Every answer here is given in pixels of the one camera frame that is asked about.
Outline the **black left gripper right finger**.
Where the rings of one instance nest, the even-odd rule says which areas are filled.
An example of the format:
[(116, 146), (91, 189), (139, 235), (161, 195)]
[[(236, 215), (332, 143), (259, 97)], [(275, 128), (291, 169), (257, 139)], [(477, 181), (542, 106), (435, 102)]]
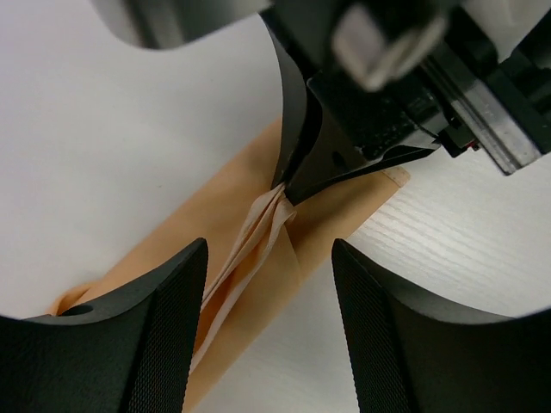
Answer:
[(342, 239), (331, 263), (360, 411), (549, 411), (549, 310), (456, 303)]

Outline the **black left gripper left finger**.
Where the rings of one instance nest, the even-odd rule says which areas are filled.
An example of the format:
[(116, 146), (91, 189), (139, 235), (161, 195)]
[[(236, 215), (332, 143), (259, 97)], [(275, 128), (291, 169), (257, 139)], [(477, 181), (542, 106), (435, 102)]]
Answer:
[(178, 412), (188, 382), (207, 242), (58, 316), (1, 320), (4, 412)]

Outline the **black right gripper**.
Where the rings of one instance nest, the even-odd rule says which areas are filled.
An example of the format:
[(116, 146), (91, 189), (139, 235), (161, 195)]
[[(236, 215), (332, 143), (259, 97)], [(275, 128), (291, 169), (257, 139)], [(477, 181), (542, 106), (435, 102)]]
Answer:
[(282, 84), (272, 187), (294, 205), (440, 147), (508, 175), (550, 151), (547, 1), (272, 1), (262, 19)]

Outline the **peach cloth napkin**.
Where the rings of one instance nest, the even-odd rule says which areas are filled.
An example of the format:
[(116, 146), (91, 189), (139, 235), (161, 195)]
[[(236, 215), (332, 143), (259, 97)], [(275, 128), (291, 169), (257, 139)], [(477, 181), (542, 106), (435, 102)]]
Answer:
[(190, 412), (330, 255), (409, 180), (392, 167), (340, 182), (293, 206), (272, 176), (276, 121), (101, 279), (60, 295), (62, 314), (156, 268), (206, 239), (207, 279), (183, 410)]

